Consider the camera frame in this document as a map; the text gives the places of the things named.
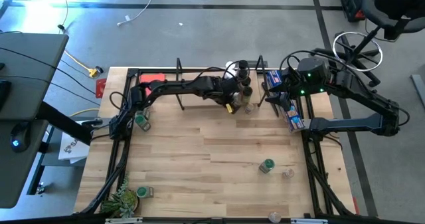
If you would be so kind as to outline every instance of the desk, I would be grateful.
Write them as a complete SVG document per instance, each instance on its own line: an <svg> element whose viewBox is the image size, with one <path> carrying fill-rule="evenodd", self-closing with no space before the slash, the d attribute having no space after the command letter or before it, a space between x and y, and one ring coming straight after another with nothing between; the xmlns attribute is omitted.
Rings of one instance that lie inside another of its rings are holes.
<svg viewBox="0 0 425 224"><path fill-rule="evenodd" d="M0 208L16 205L48 123L79 140L90 142L89 130L43 102L67 42L67 35L1 34L0 62L5 63L5 67L0 70L0 79L10 81L11 89L0 110ZM36 58L50 66L11 51ZM34 119L29 148L21 153L13 152L10 140L12 128L20 121Z"/></svg>
<svg viewBox="0 0 425 224"><path fill-rule="evenodd" d="M118 113L109 94L123 91L127 69L110 68L99 116L111 118ZM326 94L313 95L312 100L317 116L332 118ZM134 126L126 170L130 189L150 185L155 197L143 199L135 216L266 217L277 211L282 217L302 217L313 213L301 136L290 134L269 104L251 115L243 110L231 115L220 106L182 111L175 96L162 96L151 107L150 122L148 132ZM94 135L107 133L103 129ZM108 137L91 143L75 211L83 210L103 186L111 149ZM329 184L354 212L341 148L324 141L322 152ZM266 158L276 163L269 174L258 171ZM286 168L295 171L292 179L282 177Z"/></svg>

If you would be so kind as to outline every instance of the green lid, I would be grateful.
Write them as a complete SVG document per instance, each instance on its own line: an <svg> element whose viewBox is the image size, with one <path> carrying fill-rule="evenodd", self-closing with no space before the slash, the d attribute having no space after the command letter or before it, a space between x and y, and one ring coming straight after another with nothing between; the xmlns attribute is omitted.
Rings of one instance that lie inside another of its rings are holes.
<svg viewBox="0 0 425 224"><path fill-rule="evenodd" d="M274 168L274 162L271 159L266 159L266 161L264 161L264 164L266 164L266 167L269 169Z"/></svg>
<svg viewBox="0 0 425 224"><path fill-rule="evenodd" d="M143 115L141 115L141 116L136 116L135 117L135 122L136 123L142 123L142 122L144 122L145 121L145 117L143 116Z"/></svg>
<svg viewBox="0 0 425 224"><path fill-rule="evenodd" d="M144 197L146 195L146 193L147 193L146 187L139 187L137 189L137 195L140 196L140 197Z"/></svg>

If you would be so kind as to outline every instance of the yellow cable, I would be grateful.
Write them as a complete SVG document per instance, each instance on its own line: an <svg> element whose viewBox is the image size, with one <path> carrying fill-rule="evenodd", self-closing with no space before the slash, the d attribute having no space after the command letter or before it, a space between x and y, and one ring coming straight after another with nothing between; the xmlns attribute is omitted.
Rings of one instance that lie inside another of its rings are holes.
<svg viewBox="0 0 425 224"><path fill-rule="evenodd" d="M98 70L96 70L95 68L88 68L86 65L82 64L80 61L78 61L76 58L74 58L72 55L70 55L70 53L68 53L68 51L64 51L64 53L66 55L68 55L73 61L75 61L75 63L79 64L81 67L85 68L88 71L88 75L92 78L96 77L99 75Z"/></svg>
<svg viewBox="0 0 425 224"><path fill-rule="evenodd" d="M79 115L79 114L82 114L84 112L89 112L89 111L99 111L99 109L98 108L89 108L89 109L86 109L86 110L81 110L81 111L75 112L75 113L73 113L69 116L74 117L75 115Z"/></svg>
<svg viewBox="0 0 425 224"><path fill-rule="evenodd" d="M65 54L68 55L73 61L75 61L75 63L81 65L81 67L85 68L86 70L90 71L89 68L87 68L87 66L85 66L84 64L82 64L80 61L78 61L76 58L74 58L72 55L70 55L68 53L68 51L65 51Z"/></svg>

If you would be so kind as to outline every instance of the metal clamp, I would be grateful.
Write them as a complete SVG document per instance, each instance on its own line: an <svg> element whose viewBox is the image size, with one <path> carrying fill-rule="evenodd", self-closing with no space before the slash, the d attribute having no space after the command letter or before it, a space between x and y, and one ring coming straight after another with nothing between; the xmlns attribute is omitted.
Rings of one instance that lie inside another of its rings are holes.
<svg viewBox="0 0 425 224"><path fill-rule="evenodd" d="M143 217L106 219L105 224L143 223Z"/></svg>
<svg viewBox="0 0 425 224"><path fill-rule="evenodd" d="M328 224L325 219L296 219L291 218L291 224Z"/></svg>
<svg viewBox="0 0 425 224"><path fill-rule="evenodd" d="M339 56L337 54L337 50L335 48L335 44L337 43L337 40L339 40L339 38L341 38L343 35L360 35L360 36L366 37L365 34L360 33L360 32L355 32L355 31L344 32L344 33L341 33L338 36L336 36L335 39L333 40L332 52L335 55L335 57L339 61L341 61L341 62L345 62L345 60L342 60L341 58L339 58ZM353 66L351 66L351 65L348 64L347 67L350 68L350 69L352 69L352 70L357 70L359 72L368 72L368 71L371 71L371 70L374 70L374 69L378 68L378 66L380 66L381 63L383 62L383 56L384 56L384 54L382 52L383 50L381 49L381 47L378 45L378 43L375 40L372 40L372 43L378 48L379 55L380 55L379 62L378 62L378 64L376 66L374 66L372 68L367 68L367 69L359 69L359 68L355 68L355 67L353 67Z"/></svg>

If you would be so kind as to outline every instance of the blue box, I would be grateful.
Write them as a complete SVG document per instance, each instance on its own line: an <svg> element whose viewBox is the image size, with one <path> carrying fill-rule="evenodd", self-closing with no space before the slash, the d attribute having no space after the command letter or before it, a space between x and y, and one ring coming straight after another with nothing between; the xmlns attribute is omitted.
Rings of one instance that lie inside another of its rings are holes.
<svg viewBox="0 0 425 224"><path fill-rule="evenodd" d="M280 72L278 70L268 71L266 74L266 79L268 88L273 88L282 83L282 79L280 78ZM290 133L298 132L305 129L301 116L298 114L297 108L295 107L295 104L292 100L290 111L285 112L285 110L281 106L278 106L278 109L280 110L280 113L286 117Z"/></svg>

